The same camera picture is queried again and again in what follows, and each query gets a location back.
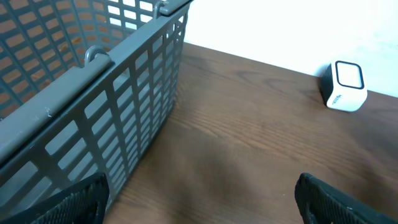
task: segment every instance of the basket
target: basket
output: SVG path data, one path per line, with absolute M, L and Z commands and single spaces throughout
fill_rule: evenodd
M 109 208 L 174 105 L 189 4 L 0 1 L 0 220 L 98 171 Z

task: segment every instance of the brown wooden surface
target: brown wooden surface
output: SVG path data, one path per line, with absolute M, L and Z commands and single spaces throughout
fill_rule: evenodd
M 302 172 L 398 219 L 397 98 L 329 110 L 315 77 L 190 44 L 177 88 L 105 223 L 302 223 Z

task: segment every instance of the basket handle hinge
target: basket handle hinge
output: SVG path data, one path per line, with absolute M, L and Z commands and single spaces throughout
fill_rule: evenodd
M 159 18 L 160 15 L 170 16 L 177 9 L 180 9 L 182 6 L 188 4 L 192 0 L 167 0 L 167 1 L 158 1 L 154 7 L 154 18 Z
M 92 60 L 94 60 L 97 54 L 103 54 L 109 56 L 108 53 L 106 53 L 106 51 L 104 50 L 104 48 L 102 48 L 101 46 L 92 45 L 86 51 L 85 66 L 88 65 Z

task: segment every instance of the cube face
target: cube face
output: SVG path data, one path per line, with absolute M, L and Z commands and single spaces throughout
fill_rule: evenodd
M 365 102 L 368 91 L 359 65 L 336 61 L 321 77 L 323 101 L 329 108 L 356 111 Z

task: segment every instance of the white wall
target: white wall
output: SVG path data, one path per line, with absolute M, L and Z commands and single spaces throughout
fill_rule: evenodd
M 398 0 L 194 0 L 185 41 L 309 75 L 355 62 L 398 97 Z

